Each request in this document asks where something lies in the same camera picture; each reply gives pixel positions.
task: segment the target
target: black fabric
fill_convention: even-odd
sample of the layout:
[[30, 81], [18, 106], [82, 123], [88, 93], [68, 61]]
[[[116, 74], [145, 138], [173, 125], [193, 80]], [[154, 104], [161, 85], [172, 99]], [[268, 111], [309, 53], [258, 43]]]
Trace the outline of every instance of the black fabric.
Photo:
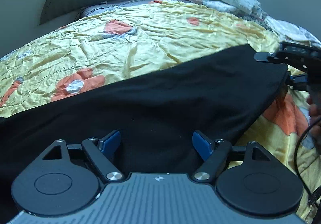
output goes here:
[[317, 213], [313, 218], [312, 224], [321, 224], [321, 210], [317, 209]]
[[12, 181], [56, 139], [81, 143], [119, 129], [115, 164], [125, 174], [191, 174], [202, 163], [194, 130], [234, 144], [285, 82], [286, 65], [257, 63], [254, 53], [226, 49], [9, 117], [0, 124], [0, 212], [12, 217]]

